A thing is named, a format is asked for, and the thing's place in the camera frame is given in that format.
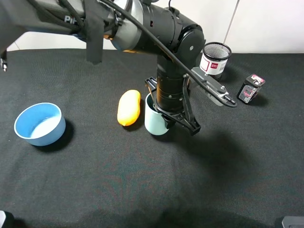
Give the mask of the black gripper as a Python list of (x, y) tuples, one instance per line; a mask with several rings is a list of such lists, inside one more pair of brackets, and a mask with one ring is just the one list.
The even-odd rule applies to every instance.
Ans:
[(170, 75), (160, 71), (156, 78), (149, 77), (145, 80), (155, 110), (166, 120), (166, 128), (180, 124), (187, 128), (191, 135), (195, 135), (201, 130), (201, 126), (193, 119), (188, 93), (189, 82), (190, 76), (187, 73)]

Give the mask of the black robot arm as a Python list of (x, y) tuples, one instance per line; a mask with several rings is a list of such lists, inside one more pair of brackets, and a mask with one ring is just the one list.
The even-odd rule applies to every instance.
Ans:
[(72, 35), (86, 43), (87, 60), (103, 60), (104, 40), (120, 51), (157, 56), (157, 77), (146, 80), (165, 125), (200, 131), (189, 101), (191, 69), (204, 44), (202, 28), (153, 0), (3, 0), (0, 3), (0, 67), (7, 49), (26, 32)]

